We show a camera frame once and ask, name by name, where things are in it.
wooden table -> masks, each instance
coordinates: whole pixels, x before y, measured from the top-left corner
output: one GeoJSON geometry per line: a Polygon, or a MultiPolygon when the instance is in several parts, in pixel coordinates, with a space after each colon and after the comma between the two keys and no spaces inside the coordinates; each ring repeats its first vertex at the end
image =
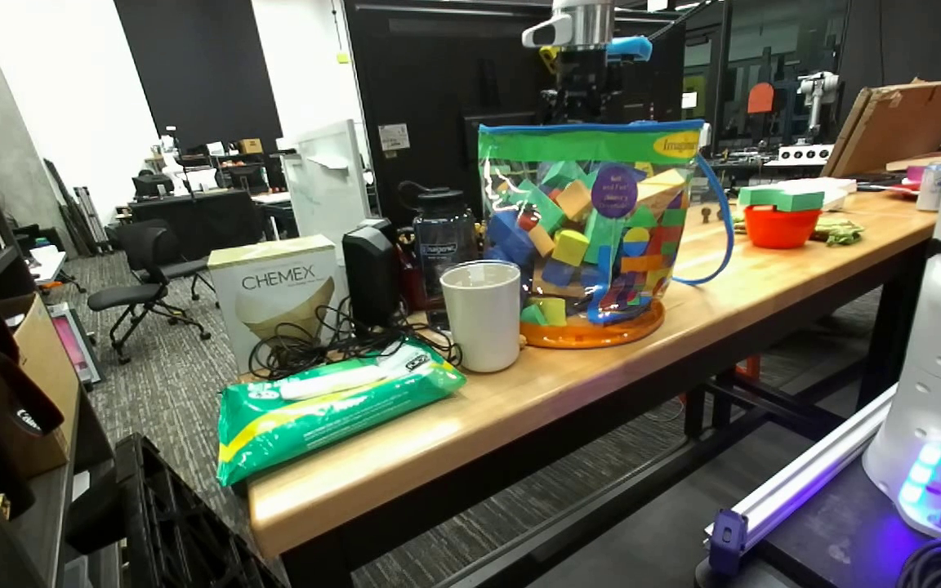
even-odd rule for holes
{"type": "MultiPolygon", "coordinates": [[[[528,350],[513,369],[471,376],[448,401],[251,480],[249,516],[258,549],[284,555],[670,365],[695,365],[702,377],[705,369],[716,369],[705,359],[709,350],[743,345],[737,336],[763,343],[768,327],[760,336],[756,327],[796,320],[800,304],[840,293],[853,278],[920,250],[935,226],[933,212],[916,212],[913,203],[894,196],[850,196],[848,216],[862,227],[862,245],[826,249],[813,241],[799,250],[774,250],[739,239],[728,271],[713,284],[672,284],[666,289],[665,327],[642,343],[528,350]]],[[[677,274],[702,274],[718,253],[718,226],[695,226],[687,232],[677,274]]]]}

floor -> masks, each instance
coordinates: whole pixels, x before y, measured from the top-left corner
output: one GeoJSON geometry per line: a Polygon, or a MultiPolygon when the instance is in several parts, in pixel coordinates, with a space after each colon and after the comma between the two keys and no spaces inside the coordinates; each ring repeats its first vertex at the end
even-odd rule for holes
{"type": "MultiPolygon", "coordinates": [[[[69,271],[75,271],[89,289],[132,279],[120,253],[75,259],[69,260],[69,271]]],[[[56,297],[71,299],[84,328],[94,334],[94,339],[106,339],[116,314],[93,314],[71,287],[56,297]]],[[[222,314],[215,309],[212,293],[190,299],[187,287],[173,287],[169,299],[190,306],[190,314],[212,328],[212,339],[201,339],[190,327],[169,327],[167,320],[151,316],[128,345],[128,365],[117,365],[116,351],[100,345],[106,382],[93,387],[93,406],[110,442],[148,433],[173,470],[226,521],[235,521],[241,519],[235,495],[212,478],[215,391],[232,371],[222,314]]],[[[764,351],[764,382],[796,391],[855,359],[869,336],[873,309],[877,297],[869,293],[764,351]]],[[[680,401],[666,401],[409,545],[362,566],[353,581],[366,588],[439,585],[476,555],[506,545],[513,535],[541,526],[548,514],[572,505],[590,490],[616,480],[632,465],[680,442],[680,401]]],[[[694,566],[702,559],[701,531],[716,505],[737,503],[737,495],[749,493],[804,446],[800,437],[796,442],[782,432],[749,437],[743,449],[727,454],[672,486],[599,542],[535,577],[535,585],[558,588],[599,577],[607,585],[642,585],[643,571],[658,577],[650,585],[687,585],[694,566]]]]}

office chair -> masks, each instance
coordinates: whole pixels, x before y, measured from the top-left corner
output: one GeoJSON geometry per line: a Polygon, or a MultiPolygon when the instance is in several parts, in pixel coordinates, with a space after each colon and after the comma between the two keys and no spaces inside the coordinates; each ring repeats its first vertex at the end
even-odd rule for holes
{"type": "Polygon", "coordinates": [[[169,232],[169,226],[133,222],[124,253],[137,284],[106,287],[89,297],[89,309],[94,314],[124,306],[107,328],[117,363],[132,363],[124,343],[133,336],[148,314],[162,314],[169,324],[190,324],[201,328],[201,339],[208,339],[208,328],[201,320],[192,320],[182,306],[167,304],[169,274],[176,274],[169,265],[181,260],[181,239],[169,232]]]}

paper cup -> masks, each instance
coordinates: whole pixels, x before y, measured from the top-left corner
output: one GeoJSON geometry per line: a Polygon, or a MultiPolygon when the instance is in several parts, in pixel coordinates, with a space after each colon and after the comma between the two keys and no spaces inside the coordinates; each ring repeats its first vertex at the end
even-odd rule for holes
{"type": "Polygon", "coordinates": [[[442,274],[452,336],[467,371],[500,371],[520,356],[520,267],[466,260],[442,274]]]}

red object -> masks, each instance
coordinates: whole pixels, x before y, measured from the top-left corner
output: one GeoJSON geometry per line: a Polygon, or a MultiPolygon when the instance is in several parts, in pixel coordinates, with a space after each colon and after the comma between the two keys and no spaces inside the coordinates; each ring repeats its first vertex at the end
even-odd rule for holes
{"type": "Polygon", "coordinates": [[[744,235],[760,249],[804,249],[811,232],[817,227],[822,212],[817,210],[768,210],[768,204],[749,204],[744,210],[744,235]]]}

